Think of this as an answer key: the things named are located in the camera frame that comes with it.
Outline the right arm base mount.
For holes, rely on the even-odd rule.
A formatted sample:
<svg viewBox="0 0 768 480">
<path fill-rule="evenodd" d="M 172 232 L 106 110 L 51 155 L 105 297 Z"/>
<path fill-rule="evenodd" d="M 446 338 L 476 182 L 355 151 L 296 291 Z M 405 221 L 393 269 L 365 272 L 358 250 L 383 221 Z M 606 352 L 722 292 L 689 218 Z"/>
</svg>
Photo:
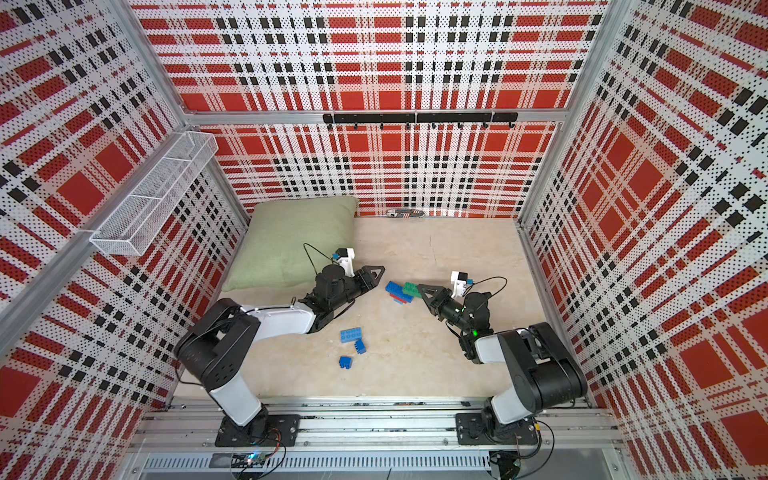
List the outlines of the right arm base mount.
<svg viewBox="0 0 768 480">
<path fill-rule="evenodd" d="M 487 411 L 455 415 L 457 440 L 463 446 L 536 446 L 538 433 L 532 417 L 508 424 L 490 418 Z"/>
</svg>

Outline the green lego brick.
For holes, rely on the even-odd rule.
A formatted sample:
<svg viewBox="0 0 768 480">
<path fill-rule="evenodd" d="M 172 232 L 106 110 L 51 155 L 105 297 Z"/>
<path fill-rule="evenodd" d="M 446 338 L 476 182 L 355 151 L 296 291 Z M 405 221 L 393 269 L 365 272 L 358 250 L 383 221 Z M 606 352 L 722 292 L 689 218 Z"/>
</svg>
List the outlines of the green lego brick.
<svg viewBox="0 0 768 480">
<path fill-rule="evenodd" d="M 418 290 L 418 286 L 416 284 L 414 284 L 414 283 L 411 283 L 411 282 L 406 282 L 403 285 L 403 287 L 402 287 L 402 291 L 403 291 L 404 294 L 406 294 L 408 296 L 411 296 L 413 298 L 420 298 L 421 297 L 421 294 L 420 294 L 420 292 Z"/>
</svg>

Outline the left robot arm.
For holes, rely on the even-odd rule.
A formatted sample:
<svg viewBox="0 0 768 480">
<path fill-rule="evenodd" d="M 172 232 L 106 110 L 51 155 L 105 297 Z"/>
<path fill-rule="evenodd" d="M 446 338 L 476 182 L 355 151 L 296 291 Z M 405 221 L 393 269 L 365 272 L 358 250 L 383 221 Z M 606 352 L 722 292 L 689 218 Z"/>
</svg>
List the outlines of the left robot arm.
<svg viewBox="0 0 768 480">
<path fill-rule="evenodd" d="M 285 306 L 245 307 L 230 298 L 217 301 L 175 345 L 173 354 L 222 409 L 234 426 L 251 429 L 266 422 L 266 408 L 243 377 L 252 346 L 286 335 L 321 331 L 375 289 L 383 266 L 365 265 L 347 275 L 331 264 L 315 277 L 305 297 Z"/>
</svg>

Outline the light blue lego brick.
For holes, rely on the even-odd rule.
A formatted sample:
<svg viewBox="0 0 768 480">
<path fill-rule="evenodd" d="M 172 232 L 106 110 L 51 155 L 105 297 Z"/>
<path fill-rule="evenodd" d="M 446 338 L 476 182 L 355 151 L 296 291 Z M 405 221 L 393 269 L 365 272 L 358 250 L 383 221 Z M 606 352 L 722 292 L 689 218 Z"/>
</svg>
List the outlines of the light blue lego brick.
<svg viewBox="0 0 768 480">
<path fill-rule="evenodd" d="M 345 329 L 340 332 L 340 342 L 342 344 L 345 343 L 354 343 L 358 340 L 362 339 L 362 328 L 356 327 L 356 328 L 350 328 Z"/>
</svg>

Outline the blue long lego brick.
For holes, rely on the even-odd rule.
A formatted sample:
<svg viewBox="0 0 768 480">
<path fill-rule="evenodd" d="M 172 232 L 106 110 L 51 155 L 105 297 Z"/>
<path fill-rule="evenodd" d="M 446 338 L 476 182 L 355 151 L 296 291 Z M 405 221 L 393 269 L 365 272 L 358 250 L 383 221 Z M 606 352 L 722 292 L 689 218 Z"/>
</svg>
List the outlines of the blue long lego brick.
<svg viewBox="0 0 768 480">
<path fill-rule="evenodd" d="M 390 281 L 387 284 L 387 286 L 385 287 L 385 290 L 386 290 L 386 292 L 389 295 L 393 294 L 393 295 L 401 297 L 401 298 L 403 298 L 405 300 L 413 300 L 413 297 L 404 294 L 403 291 L 402 291 L 402 286 L 397 284 L 397 283 L 395 283 L 395 282 Z"/>
</svg>

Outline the red lego brick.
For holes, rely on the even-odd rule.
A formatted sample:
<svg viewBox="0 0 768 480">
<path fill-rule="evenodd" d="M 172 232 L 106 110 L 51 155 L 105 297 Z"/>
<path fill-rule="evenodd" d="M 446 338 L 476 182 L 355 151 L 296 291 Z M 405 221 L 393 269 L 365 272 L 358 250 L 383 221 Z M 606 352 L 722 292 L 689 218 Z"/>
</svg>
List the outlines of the red lego brick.
<svg viewBox="0 0 768 480">
<path fill-rule="evenodd" d="M 398 302 L 400 304 L 409 304 L 412 301 L 412 300 L 405 300 L 405 299 L 403 299 L 401 297 L 398 297 L 398 296 L 395 296 L 393 294 L 390 294 L 390 297 L 393 298 L 396 302 Z"/>
</svg>

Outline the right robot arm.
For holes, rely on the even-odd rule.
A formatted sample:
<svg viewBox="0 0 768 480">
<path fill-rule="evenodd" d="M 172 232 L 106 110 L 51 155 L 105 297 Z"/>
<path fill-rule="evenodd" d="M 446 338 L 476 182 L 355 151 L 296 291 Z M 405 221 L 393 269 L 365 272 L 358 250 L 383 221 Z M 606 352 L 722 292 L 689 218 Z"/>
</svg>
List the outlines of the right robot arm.
<svg viewBox="0 0 768 480">
<path fill-rule="evenodd" d="M 493 293 L 471 291 L 457 299 L 445 287 L 419 284 L 417 290 L 467 360 L 506 366 L 511 386 L 489 397 L 482 413 L 489 434 L 586 394 L 583 373 L 550 324 L 496 332 L 490 323 Z"/>
</svg>

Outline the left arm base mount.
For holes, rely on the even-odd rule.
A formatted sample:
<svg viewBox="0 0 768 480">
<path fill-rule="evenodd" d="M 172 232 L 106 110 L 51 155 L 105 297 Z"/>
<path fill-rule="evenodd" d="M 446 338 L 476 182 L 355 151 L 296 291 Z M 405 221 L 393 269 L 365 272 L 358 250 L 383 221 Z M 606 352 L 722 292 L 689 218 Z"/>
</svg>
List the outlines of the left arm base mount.
<svg viewBox="0 0 768 480">
<path fill-rule="evenodd" d="M 263 407 L 244 426 L 225 415 L 220 424 L 216 447 L 278 446 L 293 447 L 299 431 L 301 416 L 270 414 Z"/>
</svg>

